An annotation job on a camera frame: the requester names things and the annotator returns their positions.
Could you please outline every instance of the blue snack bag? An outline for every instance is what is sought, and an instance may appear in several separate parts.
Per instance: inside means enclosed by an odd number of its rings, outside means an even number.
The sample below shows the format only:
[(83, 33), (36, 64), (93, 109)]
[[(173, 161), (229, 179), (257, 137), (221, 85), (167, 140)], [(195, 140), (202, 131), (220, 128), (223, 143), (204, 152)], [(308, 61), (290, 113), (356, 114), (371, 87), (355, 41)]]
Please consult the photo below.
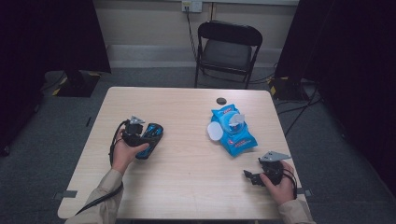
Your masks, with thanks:
[(211, 121), (218, 122), (223, 130), (221, 144), (233, 157), (244, 150), (256, 147), (256, 139), (248, 131), (244, 116), (239, 113), (235, 105), (226, 105), (220, 110), (212, 110)]

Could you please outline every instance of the baseboard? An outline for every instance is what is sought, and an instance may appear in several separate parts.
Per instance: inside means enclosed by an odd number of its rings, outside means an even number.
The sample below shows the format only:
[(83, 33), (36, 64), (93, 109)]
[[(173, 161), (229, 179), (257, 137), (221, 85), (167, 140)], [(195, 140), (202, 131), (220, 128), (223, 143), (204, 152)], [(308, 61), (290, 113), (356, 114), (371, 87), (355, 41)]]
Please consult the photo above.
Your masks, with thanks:
[[(273, 67), (282, 49), (261, 49), (256, 67)], [(109, 45), (110, 67), (194, 67), (191, 48), (180, 46)]]

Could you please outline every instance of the black chair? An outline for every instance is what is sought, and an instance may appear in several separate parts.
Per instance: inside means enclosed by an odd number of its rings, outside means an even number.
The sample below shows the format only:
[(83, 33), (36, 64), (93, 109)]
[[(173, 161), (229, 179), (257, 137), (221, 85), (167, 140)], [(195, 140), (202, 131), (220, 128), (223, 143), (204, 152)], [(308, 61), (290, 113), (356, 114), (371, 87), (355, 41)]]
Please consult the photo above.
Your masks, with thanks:
[(262, 45), (262, 34), (248, 25), (224, 21), (207, 21), (198, 27), (198, 55), (195, 84), (199, 70), (215, 70), (244, 76), (248, 88), (257, 53)]

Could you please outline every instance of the beige sleeve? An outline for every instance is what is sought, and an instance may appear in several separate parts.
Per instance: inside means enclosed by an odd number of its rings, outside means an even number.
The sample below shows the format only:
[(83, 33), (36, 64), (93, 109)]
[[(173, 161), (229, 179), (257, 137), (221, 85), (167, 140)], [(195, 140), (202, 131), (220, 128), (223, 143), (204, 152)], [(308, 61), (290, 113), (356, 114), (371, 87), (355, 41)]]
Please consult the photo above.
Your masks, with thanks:
[(279, 214), (282, 216), (285, 224), (306, 223), (315, 224), (311, 217), (308, 204), (301, 200), (292, 200), (281, 204), (278, 207)]
[[(103, 177), (97, 189), (94, 189), (88, 198), (86, 204), (107, 195), (109, 192), (116, 190), (122, 181), (122, 174), (116, 170), (110, 170)], [(70, 217), (66, 220), (66, 224), (77, 224), (77, 223), (115, 223), (117, 218), (117, 212), (119, 210), (120, 201), (122, 198), (123, 190), (107, 199), (106, 201), (97, 204), (80, 214)]]

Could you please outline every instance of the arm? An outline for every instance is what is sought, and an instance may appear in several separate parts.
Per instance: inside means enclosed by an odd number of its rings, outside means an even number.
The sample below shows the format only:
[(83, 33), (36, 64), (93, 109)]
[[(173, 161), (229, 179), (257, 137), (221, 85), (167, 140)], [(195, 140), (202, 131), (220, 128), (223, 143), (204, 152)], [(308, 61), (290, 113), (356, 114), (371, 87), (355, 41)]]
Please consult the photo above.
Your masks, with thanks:
[[(119, 132), (117, 139), (121, 139), (121, 131)], [(121, 184), (122, 177), (125, 174), (128, 165), (134, 160), (134, 156), (138, 152), (145, 150), (148, 146), (149, 144), (143, 144), (138, 147), (129, 147), (123, 140), (117, 141), (114, 148), (113, 165), (103, 177), (97, 189), (92, 191), (86, 204), (116, 190)], [(123, 190), (114, 197), (111, 197), (106, 201), (67, 219), (65, 223), (115, 223), (122, 198), (122, 192)]]
[[(294, 169), (286, 162), (282, 161), (283, 167), (287, 175), (294, 174)], [(294, 200), (293, 185), (291, 181), (285, 176), (280, 181), (280, 184), (274, 186), (271, 180), (264, 174), (260, 174), (260, 178), (264, 185), (270, 191), (274, 201), (278, 205), (279, 214), (282, 216), (286, 224), (315, 224), (316, 222), (311, 217), (308, 205), (301, 200)]]

